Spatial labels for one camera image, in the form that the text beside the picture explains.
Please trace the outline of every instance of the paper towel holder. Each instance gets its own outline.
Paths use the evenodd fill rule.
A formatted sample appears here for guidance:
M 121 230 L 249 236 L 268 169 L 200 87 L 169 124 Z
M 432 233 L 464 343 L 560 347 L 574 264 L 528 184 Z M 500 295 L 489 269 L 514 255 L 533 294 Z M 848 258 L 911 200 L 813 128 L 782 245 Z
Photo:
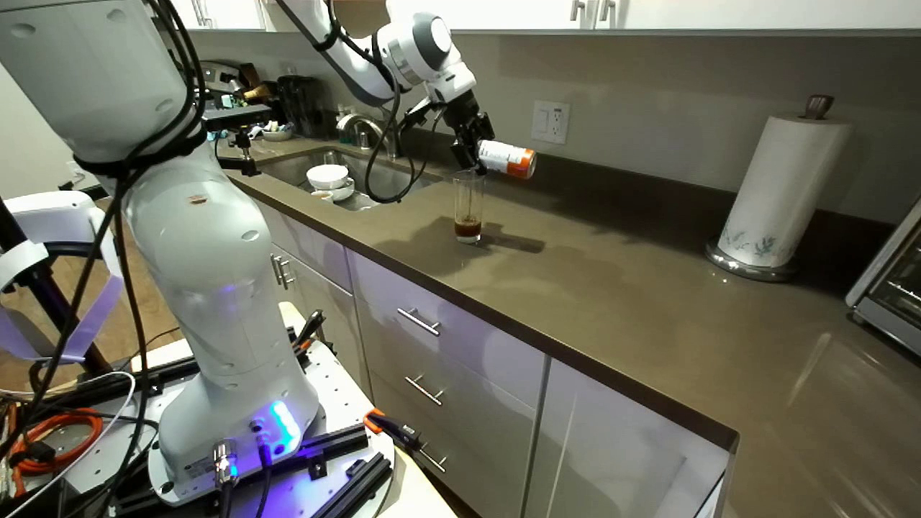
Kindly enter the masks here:
M 812 95 L 796 118 L 772 114 L 708 258 L 736 277 L 782 281 L 796 274 L 796 242 L 848 134 L 825 120 L 833 95 Z

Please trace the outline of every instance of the drawer handle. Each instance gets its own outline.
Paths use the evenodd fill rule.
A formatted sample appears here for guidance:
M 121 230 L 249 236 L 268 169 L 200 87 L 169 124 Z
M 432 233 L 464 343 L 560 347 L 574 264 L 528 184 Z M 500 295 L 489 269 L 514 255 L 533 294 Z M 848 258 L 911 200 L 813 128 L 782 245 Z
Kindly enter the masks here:
M 442 389 L 438 389 L 433 393 L 423 386 L 426 374 L 416 377 L 403 377 L 412 389 L 416 389 L 426 400 L 432 400 L 433 406 L 441 406 Z
M 570 20 L 579 20 L 579 10 L 584 10 L 584 0 L 573 0 Z
M 441 453 L 441 461 L 433 461 L 426 448 L 419 448 L 419 453 L 423 453 L 438 472 L 448 472 L 448 465 L 445 465 L 448 453 Z
M 602 5 L 602 20 L 607 20 L 609 10 L 615 10 L 615 0 L 607 0 L 607 3 Z
M 433 336 L 441 334 L 441 321 L 426 321 L 416 307 L 413 310 L 397 307 L 397 314 Z

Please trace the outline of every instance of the cable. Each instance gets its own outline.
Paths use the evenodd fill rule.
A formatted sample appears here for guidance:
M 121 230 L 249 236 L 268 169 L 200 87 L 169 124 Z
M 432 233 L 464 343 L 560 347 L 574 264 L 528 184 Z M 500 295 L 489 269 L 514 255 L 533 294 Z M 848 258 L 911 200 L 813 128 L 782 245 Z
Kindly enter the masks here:
M 262 518 L 264 501 L 268 501 L 268 489 L 269 489 L 269 451 L 268 451 L 264 442 L 259 442 L 259 462 L 262 462 L 262 495 L 259 495 L 255 518 Z
M 147 340 L 147 351 L 150 351 L 150 344 L 153 344 L 154 340 L 169 336 L 169 334 L 174 334 L 174 331 L 177 331 L 177 324 L 173 324 L 173 328 L 164 328 L 164 331 L 153 334 L 153 336 Z M 122 363 L 117 363 L 117 366 L 114 366 L 114 371 L 128 369 L 128 366 L 133 366 L 133 359 L 134 359 L 134 356 L 125 356 Z
M 59 383 L 59 386 L 48 389 L 46 396 L 71 390 L 71 389 L 76 389 L 76 386 L 79 386 L 79 383 Z M 25 400 L 25 402 L 29 402 L 29 400 L 35 400 L 35 390 L 0 389 L 0 396 L 16 396 L 16 400 Z
M 194 84 L 197 89 L 205 87 L 205 72 L 200 72 L 200 64 L 197 64 L 197 53 L 194 53 L 194 46 L 177 18 L 177 10 L 173 9 L 173 3 L 160 9 L 154 9 L 167 25 L 169 25 L 169 39 L 177 46 L 177 56 L 184 64 L 184 72 L 194 72 Z M 194 98 L 194 89 L 193 89 L 193 81 L 187 77 L 187 100 Z M 197 118 L 205 111 L 205 95 L 197 92 L 197 104 L 194 104 L 194 118 L 189 118 L 187 124 L 187 131 L 193 125 L 197 125 Z M 133 430 L 133 439 L 122 451 L 122 461 L 117 465 L 117 472 L 112 474 L 105 491 L 102 491 L 102 502 L 101 502 L 101 511 L 105 511 L 114 489 L 122 482 L 122 469 L 128 465 L 133 461 L 133 451 L 138 448 L 138 439 L 140 439 L 140 428 L 144 428 L 144 410 L 147 410 L 147 340 L 144 340 L 144 321 L 140 321 L 140 310 L 138 310 L 138 294 L 134 294 L 134 281 L 133 281 L 133 274 L 128 274 L 128 262 L 125 262 L 125 248 L 122 248 L 122 212 L 117 210 L 114 212 L 114 228 L 117 228 L 117 236 L 114 236 L 114 253 L 117 253 L 117 262 L 121 262 L 121 269 L 122 269 L 122 288 L 125 288 L 125 298 L 128 298 L 128 310 L 133 310 L 133 321 L 134 321 L 134 336 L 138 336 L 138 356 L 140 356 L 140 396 L 138 396 L 138 422 L 134 422 L 134 430 Z
M 52 446 L 42 446 L 42 439 L 66 425 L 85 422 L 88 435 L 71 446 L 68 451 L 55 451 Z M 23 474 L 48 474 L 63 465 L 68 465 L 75 458 L 88 448 L 88 442 L 102 430 L 102 419 L 92 407 L 75 407 L 66 415 L 52 415 L 30 425 L 15 446 L 12 446 L 12 469 L 16 482 L 16 497 L 25 495 Z
M 399 111 L 399 92 L 397 92 L 397 98 L 393 98 L 393 108 L 390 108 L 390 118 L 389 118 L 389 128 L 397 124 L 397 111 Z M 377 156 L 380 156 L 380 148 L 382 148 L 382 138 L 377 138 L 377 143 L 374 143 L 374 148 L 371 148 L 371 156 L 369 156 L 369 163 L 364 163 L 364 190 L 369 190 L 369 196 L 377 200 L 377 205 L 393 205 L 393 200 L 399 200 L 405 193 L 407 193 L 407 187 L 403 187 L 397 196 L 380 196 L 380 193 L 374 193 L 374 187 L 371 187 L 371 173 L 374 173 L 374 160 L 377 160 Z
M 147 340 L 144 340 L 144 321 L 140 321 L 140 310 L 138 310 L 138 295 L 134 295 L 134 281 L 133 281 L 133 274 L 128 274 L 128 262 L 125 262 L 125 249 L 122 249 L 122 216 L 117 210 L 114 216 L 114 253 L 117 253 L 117 262 L 121 262 L 121 274 L 122 274 L 122 289 L 125 289 L 125 301 L 128 301 L 128 310 L 133 310 L 133 321 L 134 321 L 134 336 L 138 336 L 138 354 L 140 354 L 140 393 L 138 393 L 138 422 L 134 422 L 134 430 L 133 430 L 133 439 L 121 458 L 121 465 L 114 469 L 112 474 L 112 482 L 105 489 L 105 497 L 101 502 L 101 511 L 105 511 L 108 501 L 112 501 L 112 491 L 121 487 L 122 479 L 122 469 L 133 462 L 133 451 L 138 448 L 140 442 L 140 435 L 144 435 L 144 410 L 147 410 Z
M 233 482 L 220 487 L 220 518 L 230 518 L 233 510 Z
M 433 120 L 432 120 L 432 125 L 429 125 L 429 138 L 433 134 L 433 128 L 438 128 L 441 118 L 442 118 L 442 111 L 438 111 L 438 114 L 433 114 Z M 413 187 L 413 180 L 416 180 L 419 174 L 426 174 L 426 169 L 429 169 L 429 157 L 423 157 L 423 167 L 419 167 L 419 169 L 413 169 L 413 160 L 412 160 L 412 156 L 407 156 L 407 153 L 405 153 L 405 160 L 407 160 L 407 174 L 412 174 L 407 190 L 412 190 L 412 187 Z
M 105 377 L 125 377 L 128 379 L 128 389 L 125 389 L 125 396 L 122 402 L 117 406 L 114 410 L 114 419 L 105 422 L 105 428 L 66 465 L 59 469 L 52 479 L 46 479 L 38 491 L 30 491 L 30 497 L 25 497 L 16 510 L 12 510 L 4 518 L 16 518 L 25 507 L 30 507 L 46 489 L 56 487 L 59 477 L 66 477 L 108 430 L 112 425 L 121 419 L 122 407 L 128 406 L 128 400 L 134 396 L 134 377 L 125 374 L 125 371 L 105 371 L 95 379 L 105 379 Z

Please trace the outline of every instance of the electrical outlet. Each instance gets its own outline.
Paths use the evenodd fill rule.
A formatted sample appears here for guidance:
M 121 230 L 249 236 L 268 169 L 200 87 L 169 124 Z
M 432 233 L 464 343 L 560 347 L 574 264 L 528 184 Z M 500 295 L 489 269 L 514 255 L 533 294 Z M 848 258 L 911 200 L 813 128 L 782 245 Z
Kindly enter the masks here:
M 570 131 L 570 104 L 536 100 L 528 134 L 536 141 L 564 143 Z

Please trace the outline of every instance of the white bowl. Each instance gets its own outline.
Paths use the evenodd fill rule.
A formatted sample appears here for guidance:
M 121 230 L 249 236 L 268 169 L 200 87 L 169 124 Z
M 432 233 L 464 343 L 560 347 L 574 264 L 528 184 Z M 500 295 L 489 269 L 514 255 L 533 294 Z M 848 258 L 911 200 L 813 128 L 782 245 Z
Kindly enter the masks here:
M 353 196 L 353 179 L 346 163 L 317 163 L 304 174 L 318 199 L 337 205 Z

